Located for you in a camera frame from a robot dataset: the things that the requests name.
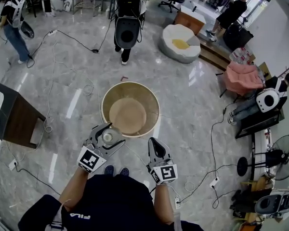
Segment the electric fan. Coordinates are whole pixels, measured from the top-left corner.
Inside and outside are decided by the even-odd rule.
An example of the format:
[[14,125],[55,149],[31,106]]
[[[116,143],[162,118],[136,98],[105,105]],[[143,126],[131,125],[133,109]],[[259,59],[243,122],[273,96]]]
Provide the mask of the electric fan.
[[[268,175],[275,180],[289,177],[289,135],[278,139],[268,152],[258,154],[265,154],[265,161],[254,164],[255,168],[266,167]],[[244,176],[251,166],[253,164],[249,165],[247,159],[241,157],[236,167],[238,175]]]

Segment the black shirt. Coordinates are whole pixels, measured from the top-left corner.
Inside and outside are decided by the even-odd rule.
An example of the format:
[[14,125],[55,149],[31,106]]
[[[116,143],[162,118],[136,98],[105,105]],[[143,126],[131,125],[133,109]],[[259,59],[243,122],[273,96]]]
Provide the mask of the black shirt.
[[[43,196],[21,218],[20,231],[45,231],[61,204]],[[95,175],[87,181],[83,197],[72,211],[61,211],[68,231],[173,231],[173,224],[160,222],[152,197],[143,184],[130,177]],[[198,225],[182,222],[183,231],[203,231]]]
[[6,21],[4,23],[4,26],[8,25],[9,22],[10,22],[10,24],[13,23],[14,12],[15,12],[15,9],[12,6],[5,5],[3,7],[3,10],[1,12],[1,16],[5,16],[6,15]]
[[[266,88],[274,88],[274,89],[275,89],[275,87],[276,87],[276,85],[277,85],[277,80],[278,80],[278,78],[277,78],[276,76],[268,79],[268,80],[265,82]],[[279,92],[285,92],[285,91],[287,91],[287,87],[288,87],[288,86],[287,86],[287,84],[285,83],[285,81],[282,80],[278,91],[279,91]],[[280,110],[280,109],[282,108],[282,106],[284,105],[284,103],[286,102],[286,100],[287,100],[287,97],[286,97],[286,96],[285,96],[285,97],[282,96],[282,97],[279,99],[279,102],[278,102],[278,104],[276,105],[275,109]]]
[[229,3],[229,8],[225,10],[216,19],[220,22],[221,27],[227,29],[233,22],[235,22],[242,13],[247,9],[246,2],[236,0],[233,3]]

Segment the white backpack device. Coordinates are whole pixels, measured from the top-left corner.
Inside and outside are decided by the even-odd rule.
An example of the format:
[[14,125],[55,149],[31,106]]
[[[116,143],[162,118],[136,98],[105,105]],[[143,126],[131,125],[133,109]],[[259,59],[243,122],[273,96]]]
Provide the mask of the white backpack device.
[[274,109],[282,97],[287,97],[286,91],[278,91],[280,85],[281,80],[278,79],[275,88],[266,88],[257,95],[256,102],[261,112],[265,113]]
[[7,1],[4,6],[11,6],[15,9],[13,17],[12,17],[12,23],[8,21],[8,23],[14,27],[18,28],[20,34],[26,38],[26,39],[33,39],[34,38],[34,31],[33,29],[24,21],[22,20],[22,10],[26,7],[26,0],[15,0],[16,4],[12,1]]

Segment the jeans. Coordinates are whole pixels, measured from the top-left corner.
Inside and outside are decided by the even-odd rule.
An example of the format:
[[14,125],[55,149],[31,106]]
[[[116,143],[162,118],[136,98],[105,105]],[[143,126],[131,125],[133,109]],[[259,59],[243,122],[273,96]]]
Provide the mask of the jeans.
[[251,116],[259,111],[256,103],[256,98],[244,101],[238,108],[236,108],[233,116],[234,121],[240,121],[248,116]]
[[[118,16],[116,15],[116,18],[115,18],[115,26],[116,26],[116,24],[117,24],[117,20],[118,20]],[[119,52],[120,50],[121,50],[121,47],[117,44],[117,42],[116,42],[116,34],[115,34],[115,46],[116,46],[116,48],[115,48],[115,50],[116,50],[116,52]],[[127,62],[128,60],[129,60],[129,57],[130,57],[130,52],[131,52],[131,50],[130,49],[124,49],[124,51],[123,51],[123,53],[122,53],[122,55],[121,55],[121,58],[122,58],[122,61],[123,62]]]
[[19,60],[25,62],[29,59],[29,50],[24,39],[21,37],[18,28],[12,27],[10,24],[3,27],[4,34],[8,41],[12,44],[19,55]]

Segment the white wall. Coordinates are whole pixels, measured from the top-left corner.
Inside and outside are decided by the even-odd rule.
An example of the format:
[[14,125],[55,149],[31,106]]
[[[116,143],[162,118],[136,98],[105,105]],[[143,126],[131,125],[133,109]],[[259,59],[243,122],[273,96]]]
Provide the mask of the white wall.
[[289,19],[275,0],[249,26],[254,35],[247,45],[256,64],[266,62],[271,74],[280,75],[289,65]]

